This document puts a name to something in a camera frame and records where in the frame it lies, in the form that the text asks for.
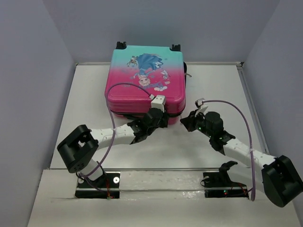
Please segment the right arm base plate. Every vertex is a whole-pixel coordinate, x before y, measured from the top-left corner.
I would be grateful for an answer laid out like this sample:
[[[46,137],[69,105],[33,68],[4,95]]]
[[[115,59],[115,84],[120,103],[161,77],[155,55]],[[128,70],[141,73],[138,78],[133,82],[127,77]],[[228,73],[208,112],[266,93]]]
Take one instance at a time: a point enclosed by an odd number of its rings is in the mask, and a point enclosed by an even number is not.
[[[200,185],[204,187],[206,198],[249,198],[245,184],[233,182],[228,171],[238,163],[223,163],[215,172],[204,172]]]

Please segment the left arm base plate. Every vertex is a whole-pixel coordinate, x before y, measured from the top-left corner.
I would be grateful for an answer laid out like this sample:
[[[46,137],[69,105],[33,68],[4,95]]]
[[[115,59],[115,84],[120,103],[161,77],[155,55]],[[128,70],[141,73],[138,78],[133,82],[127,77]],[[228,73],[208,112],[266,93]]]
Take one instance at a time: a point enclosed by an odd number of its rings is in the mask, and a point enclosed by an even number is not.
[[[78,178],[74,196],[78,199],[119,199],[120,172],[109,171],[101,179],[91,181],[76,173]]]

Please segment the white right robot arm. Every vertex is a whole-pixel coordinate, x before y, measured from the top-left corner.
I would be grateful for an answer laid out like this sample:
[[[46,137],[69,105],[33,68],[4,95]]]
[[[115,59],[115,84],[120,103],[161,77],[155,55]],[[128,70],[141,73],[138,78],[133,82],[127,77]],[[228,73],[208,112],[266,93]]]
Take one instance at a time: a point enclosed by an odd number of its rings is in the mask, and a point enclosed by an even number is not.
[[[203,114],[195,110],[180,122],[188,132],[197,130],[207,136],[215,151],[250,167],[255,179],[261,180],[260,190],[276,206],[284,207],[303,192],[303,181],[288,157],[274,157],[251,149],[224,129],[219,113]]]

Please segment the pink and teal suitcase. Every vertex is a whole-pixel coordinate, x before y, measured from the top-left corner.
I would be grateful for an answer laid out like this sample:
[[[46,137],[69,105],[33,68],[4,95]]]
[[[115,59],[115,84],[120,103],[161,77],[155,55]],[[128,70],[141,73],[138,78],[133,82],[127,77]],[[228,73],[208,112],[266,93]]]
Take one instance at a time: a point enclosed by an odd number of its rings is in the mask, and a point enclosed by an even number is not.
[[[175,124],[186,106],[187,65],[181,46],[127,45],[113,51],[105,97],[113,114],[139,118],[151,107],[149,95],[166,97],[169,124]]]

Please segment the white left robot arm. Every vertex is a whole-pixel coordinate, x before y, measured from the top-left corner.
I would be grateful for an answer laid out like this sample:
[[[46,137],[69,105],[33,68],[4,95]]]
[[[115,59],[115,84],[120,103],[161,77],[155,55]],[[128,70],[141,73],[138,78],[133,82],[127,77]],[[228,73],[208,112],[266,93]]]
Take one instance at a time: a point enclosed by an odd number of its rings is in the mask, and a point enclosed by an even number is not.
[[[78,173],[93,186],[99,187],[105,181],[105,172],[101,162],[93,160],[97,150],[142,142],[157,128],[166,128],[168,120],[166,112],[151,108],[142,118],[114,129],[89,129],[83,124],[60,142],[57,150],[69,173]]]

